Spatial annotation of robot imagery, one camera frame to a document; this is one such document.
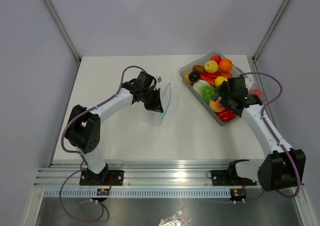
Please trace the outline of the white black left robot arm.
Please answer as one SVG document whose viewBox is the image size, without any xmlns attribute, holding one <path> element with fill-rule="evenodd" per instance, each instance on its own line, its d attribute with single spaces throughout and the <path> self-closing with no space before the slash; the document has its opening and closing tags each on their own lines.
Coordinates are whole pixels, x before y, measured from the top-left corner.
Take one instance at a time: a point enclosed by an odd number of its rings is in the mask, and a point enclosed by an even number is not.
<svg viewBox="0 0 320 226">
<path fill-rule="evenodd" d="M 136 102 L 142 102 L 145 110 L 163 113 L 157 79 L 142 70 L 137 78 L 121 81 L 118 90 L 110 98 L 90 107 L 76 105 L 71 110 L 62 139 L 75 147 L 85 164 L 81 169 L 81 186 L 121 186 L 123 170 L 112 170 L 98 150 L 101 125 L 112 115 Z"/>
</svg>

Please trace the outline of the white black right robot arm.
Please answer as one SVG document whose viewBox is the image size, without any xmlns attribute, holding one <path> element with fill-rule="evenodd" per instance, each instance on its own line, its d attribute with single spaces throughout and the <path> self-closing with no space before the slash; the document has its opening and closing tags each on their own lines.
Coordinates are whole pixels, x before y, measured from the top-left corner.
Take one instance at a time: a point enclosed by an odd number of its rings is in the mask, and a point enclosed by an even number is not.
<svg viewBox="0 0 320 226">
<path fill-rule="evenodd" d="M 224 81 L 213 97 L 222 107 L 241 117 L 250 127 L 264 153 L 264 160 L 236 160 L 229 163 L 227 179 L 239 184 L 243 179 L 258 182 L 264 191 L 295 187 L 298 195 L 306 163 L 303 150 L 295 150 L 279 133 L 265 113 L 256 94 L 249 94 L 243 76 Z"/>
</svg>

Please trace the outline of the orange pink toy peach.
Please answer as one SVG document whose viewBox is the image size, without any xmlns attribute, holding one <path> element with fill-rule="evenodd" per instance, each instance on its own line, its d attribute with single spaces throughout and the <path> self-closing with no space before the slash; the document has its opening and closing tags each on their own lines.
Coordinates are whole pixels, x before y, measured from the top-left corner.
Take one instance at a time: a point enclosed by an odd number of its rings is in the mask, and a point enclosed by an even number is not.
<svg viewBox="0 0 320 226">
<path fill-rule="evenodd" d="M 225 108 L 220 104 L 219 101 L 213 101 L 211 100 L 209 102 L 209 107 L 211 108 L 212 111 L 215 113 L 220 113 L 222 112 Z"/>
</svg>

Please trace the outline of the clear zip top bag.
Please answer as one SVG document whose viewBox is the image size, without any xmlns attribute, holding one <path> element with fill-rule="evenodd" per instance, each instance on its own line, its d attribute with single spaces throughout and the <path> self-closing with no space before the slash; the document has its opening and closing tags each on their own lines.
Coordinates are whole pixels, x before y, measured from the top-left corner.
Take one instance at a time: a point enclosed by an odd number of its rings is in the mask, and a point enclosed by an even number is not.
<svg viewBox="0 0 320 226">
<path fill-rule="evenodd" d="M 154 109 L 147 110 L 144 114 L 143 122 L 153 126 L 160 127 L 164 124 L 169 108 L 171 106 L 173 89 L 170 82 L 160 83 L 155 88 L 158 92 L 155 96 Z"/>
</svg>

